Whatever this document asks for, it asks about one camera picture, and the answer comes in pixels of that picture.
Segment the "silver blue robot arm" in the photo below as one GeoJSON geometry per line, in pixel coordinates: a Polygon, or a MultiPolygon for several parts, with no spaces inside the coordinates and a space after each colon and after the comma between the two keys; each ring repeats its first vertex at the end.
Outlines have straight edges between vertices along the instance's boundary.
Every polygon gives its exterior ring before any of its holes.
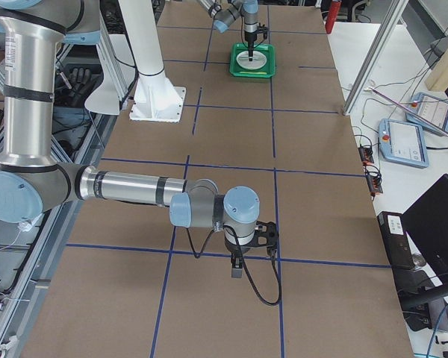
{"type": "Polygon", "coordinates": [[[227,31],[240,17],[243,18],[244,39],[247,44],[249,61],[252,62],[259,32],[258,2],[255,0],[230,1],[226,8],[223,8],[217,1],[198,0],[198,3],[213,19],[213,27],[220,33],[227,31]]]}
{"type": "Polygon", "coordinates": [[[52,158],[57,47],[99,42],[99,3],[0,1],[0,23],[5,30],[0,220],[18,223],[59,204],[89,198],[168,207],[176,227],[223,232],[232,275],[248,274],[244,254],[262,234],[258,195],[249,187],[221,195],[207,179],[106,172],[52,158]]]}

